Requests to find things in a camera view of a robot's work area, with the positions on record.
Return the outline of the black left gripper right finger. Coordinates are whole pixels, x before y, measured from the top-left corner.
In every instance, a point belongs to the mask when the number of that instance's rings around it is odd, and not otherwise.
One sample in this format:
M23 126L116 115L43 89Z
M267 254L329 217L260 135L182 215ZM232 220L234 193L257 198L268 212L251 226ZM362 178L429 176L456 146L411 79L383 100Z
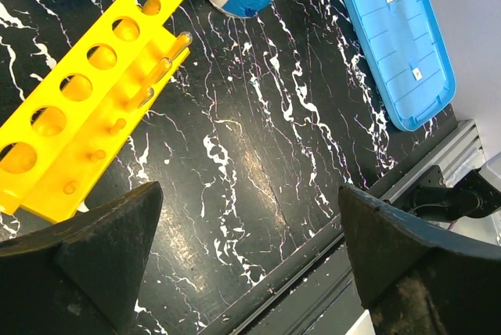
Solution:
M498 334L500 248L354 186L338 193L355 285L377 334Z

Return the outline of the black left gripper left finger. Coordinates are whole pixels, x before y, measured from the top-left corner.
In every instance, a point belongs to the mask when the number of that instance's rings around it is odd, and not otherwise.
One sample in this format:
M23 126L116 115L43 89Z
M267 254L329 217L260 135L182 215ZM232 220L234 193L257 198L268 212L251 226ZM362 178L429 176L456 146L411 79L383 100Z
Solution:
M3 334L127 334L163 192L147 182L72 219L1 243Z

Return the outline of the yellow test tube rack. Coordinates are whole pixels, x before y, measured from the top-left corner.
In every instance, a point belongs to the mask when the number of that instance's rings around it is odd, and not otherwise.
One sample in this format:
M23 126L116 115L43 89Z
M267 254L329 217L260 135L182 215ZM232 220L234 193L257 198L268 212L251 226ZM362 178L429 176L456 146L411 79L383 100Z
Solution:
M1 210L73 217L189 55L145 78L179 36L165 21L183 0L115 0L1 127ZM133 110L141 88L154 96Z

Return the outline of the glass test tube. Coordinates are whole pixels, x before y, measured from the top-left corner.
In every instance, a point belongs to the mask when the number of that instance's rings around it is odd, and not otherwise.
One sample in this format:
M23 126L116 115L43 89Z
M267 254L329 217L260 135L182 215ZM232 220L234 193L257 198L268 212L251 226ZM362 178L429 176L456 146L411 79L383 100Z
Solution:
M171 69L171 67L172 61L167 57L162 57L145 78L146 85L155 85L164 77L164 75Z
M131 107L133 110L143 107L154 96L152 87L141 88L131 99Z
M187 47L191 45L192 41L193 37L189 32L184 31L180 33L166 51L164 57L168 58L170 61L174 61Z

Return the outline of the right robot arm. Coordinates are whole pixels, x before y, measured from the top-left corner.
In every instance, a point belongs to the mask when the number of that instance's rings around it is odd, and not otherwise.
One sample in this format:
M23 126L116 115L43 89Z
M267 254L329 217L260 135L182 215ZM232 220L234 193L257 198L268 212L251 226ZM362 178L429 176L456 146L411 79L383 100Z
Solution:
M449 231L500 245L500 155L461 178L452 188L418 186L410 212Z

